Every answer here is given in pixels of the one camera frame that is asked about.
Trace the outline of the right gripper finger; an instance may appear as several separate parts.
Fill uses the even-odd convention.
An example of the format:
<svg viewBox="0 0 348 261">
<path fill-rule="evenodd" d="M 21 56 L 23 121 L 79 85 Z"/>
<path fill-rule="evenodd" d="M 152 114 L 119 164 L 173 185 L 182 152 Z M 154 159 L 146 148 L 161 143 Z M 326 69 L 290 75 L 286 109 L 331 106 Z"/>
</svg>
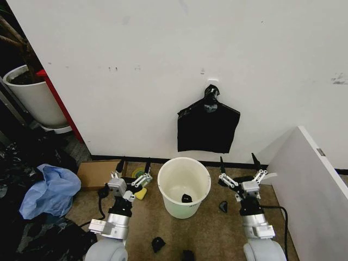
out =
<svg viewBox="0 0 348 261">
<path fill-rule="evenodd" d="M 257 159 L 257 157 L 255 156 L 255 154 L 251 153 L 251 155 L 252 155 L 254 167 L 257 171 L 256 175 L 253 178 L 253 181 L 256 182 L 257 184 L 260 184 L 261 181 L 268 174 L 268 172 L 266 171 L 266 169 L 262 168 L 262 165 L 261 165 L 260 161 Z"/>
<path fill-rule="evenodd" d="M 230 178 L 230 176 L 226 174 L 222 157 L 220 157 L 220 172 L 221 173 L 219 175 L 219 181 L 218 181 L 219 185 L 223 187 L 229 187 L 230 189 L 234 189 L 239 186 L 239 184 L 235 180 L 233 180 L 232 178 Z"/>
</svg>

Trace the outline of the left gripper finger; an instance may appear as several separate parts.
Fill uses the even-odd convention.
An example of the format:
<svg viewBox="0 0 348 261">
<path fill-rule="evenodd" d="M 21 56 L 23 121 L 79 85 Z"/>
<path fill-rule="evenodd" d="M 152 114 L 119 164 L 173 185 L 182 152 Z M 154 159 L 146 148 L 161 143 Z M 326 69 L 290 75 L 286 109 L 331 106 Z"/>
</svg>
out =
<svg viewBox="0 0 348 261">
<path fill-rule="evenodd" d="M 132 177 L 134 178 L 134 181 L 132 181 L 132 186 L 136 188 L 140 186 L 142 186 L 143 188 L 146 187 L 153 179 L 151 176 L 151 159 L 148 159 L 143 170 L 135 170 L 132 173 Z"/>
<path fill-rule="evenodd" d="M 111 178 L 121 178 L 123 174 L 123 168 L 125 165 L 125 158 L 122 157 L 120 161 L 118 162 L 116 168 L 114 171 L 111 172 Z"/>
</svg>

